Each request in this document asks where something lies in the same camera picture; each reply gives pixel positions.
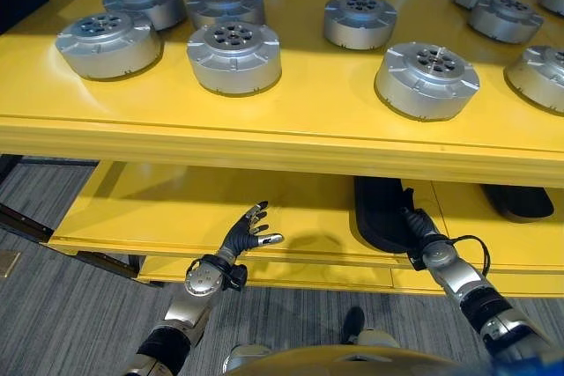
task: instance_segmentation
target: gray carpet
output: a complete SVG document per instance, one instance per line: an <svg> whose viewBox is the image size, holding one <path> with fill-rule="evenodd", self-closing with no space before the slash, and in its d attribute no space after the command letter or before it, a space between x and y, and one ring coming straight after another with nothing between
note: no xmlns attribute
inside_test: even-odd
<svg viewBox="0 0 564 376"><path fill-rule="evenodd" d="M0 202L57 226L90 174L88 163L28 160L0 186ZM6 232L0 249L22 251L0 280L0 374L112 375L125 366L167 309L179 284L159 289L77 262ZM564 345L564 299L513 299ZM463 363L486 359L464 318L444 298L356 292L247 289L227 292L182 374L219 374L237 343L274 349L337 343L346 311L360 305L367 324L405 348Z"/></svg>

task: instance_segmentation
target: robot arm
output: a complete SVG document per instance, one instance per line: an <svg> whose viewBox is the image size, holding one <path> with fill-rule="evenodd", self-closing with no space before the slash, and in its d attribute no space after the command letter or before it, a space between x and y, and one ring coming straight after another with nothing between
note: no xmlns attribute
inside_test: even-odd
<svg viewBox="0 0 564 376"><path fill-rule="evenodd" d="M282 242L279 233L257 235L268 225L256 224L266 216L267 202L253 206L231 228L216 254L194 260L186 273L186 292L173 299L161 321L137 350L125 376L175 376L190 348L204 334L210 311L226 289L240 291L247 282L247 268L237 257L251 248Z"/></svg>
<svg viewBox="0 0 564 376"><path fill-rule="evenodd" d="M527 317L513 308L486 277L461 259L423 210L403 210L419 240L419 256L433 279L452 299L492 357L515 362L550 354L554 347Z"/></svg>

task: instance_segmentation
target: upper shelf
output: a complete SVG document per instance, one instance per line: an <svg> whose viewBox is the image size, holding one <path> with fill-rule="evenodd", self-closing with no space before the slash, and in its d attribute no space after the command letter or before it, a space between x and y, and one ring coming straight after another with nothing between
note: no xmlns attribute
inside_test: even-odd
<svg viewBox="0 0 564 376"><path fill-rule="evenodd" d="M390 45L442 44L476 67L481 87L448 122L416 122L374 91L384 49L358 52L323 38L327 0L265 0L283 75L267 92L207 92L186 56L185 22L161 32L160 62L113 82L76 76L57 53L58 31L101 0L50 0L0 37L0 151L317 173L564 187L564 120L514 94L502 69L523 51L467 25L450 0L388 0ZM535 0L523 0L534 4ZM531 44L564 45L564 19Z"/></svg>

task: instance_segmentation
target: lower shelf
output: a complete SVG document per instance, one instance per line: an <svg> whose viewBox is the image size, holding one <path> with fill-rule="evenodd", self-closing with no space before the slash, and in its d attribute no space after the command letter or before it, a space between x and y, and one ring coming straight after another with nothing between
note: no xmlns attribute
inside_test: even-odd
<svg viewBox="0 0 564 376"><path fill-rule="evenodd" d="M441 232L472 233L487 244L491 278L502 291L564 295L564 190L547 189L552 216L514 224L497 215L476 184L402 183L415 189L416 207ZM148 255L141 279L178 281L190 257L214 252L241 214L262 200L271 202L266 223L286 240L245 254L253 284L439 292L425 272L412 271L405 254L385 253L361 238L353 177L346 175L101 162L48 245ZM479 243L456 249L481 268Z"/></svg>
<svg viewBox="0 0 564 376"><path fill-rule="evenodd" d="M183 282L193 259L149 256L137 278L141 282ZM382 267L239 260L249 269L250 286L274 286L335 291L396 292L444 295L426 271ZM491 274L489 280L504 295L561 297L564 275Z"/></svg>

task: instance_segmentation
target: yellow shelf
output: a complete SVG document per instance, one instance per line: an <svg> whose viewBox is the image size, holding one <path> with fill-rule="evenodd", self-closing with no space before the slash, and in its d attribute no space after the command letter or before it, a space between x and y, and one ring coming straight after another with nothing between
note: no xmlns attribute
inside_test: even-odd
<svg viewBox="0 0 564 376"><path fill-rule="evenodd" d="M442 226L431 182L404 181ZM214 252L252 204L286 237L250 261L405 266L403 254L369 247L354 223L353 177L102 162L49 241L87 251L196 257Z"/></svg>
<svg viewBox="0 0 564 376"><path fill-rule="evenodd" d="M474 33L450 0L388 0L398 9L390 45L448 46L480 76L459 116L416 122L375 95L383 49L346 51L323 38L326 1L265 0L283 77L267 92L234 99L197 83L187 22L161 32L164 55L147 72L114 82L77 77L55 36L101 10L101 0L50 0L0 37L0 151L564 187L562 117L523 101L503 80L524 46ZM531 44L564 44L562 20L538 11L546 23Z"/></svg>
<svg viewBox="0 0 564 376"><path fill-rule="evenodd" d="M564 275L564 191L549 189L556 212L512 224L473 184L403 180L450 238L488 245L493 273ZM410 269L404 254L370 247L354 221L353 177L225 168L102 162L49 245L69 250L198 257L215 251L253 203L271 202L268 223L282 244L245 254L247 262ZM478 243L457 244L480 267Z"/></svg>
<svg viewBox="0 0 564 376"><path fill-rule="evenodd" d="M137 280L183 282L192 259L149 256ZM327 266L311 263L238 261L249 269L249 286L275 286L339 291L394 292L444 295L427 271ZM564 295L563 275L492 273L488 279L502 294L514 297Z"/></svg>

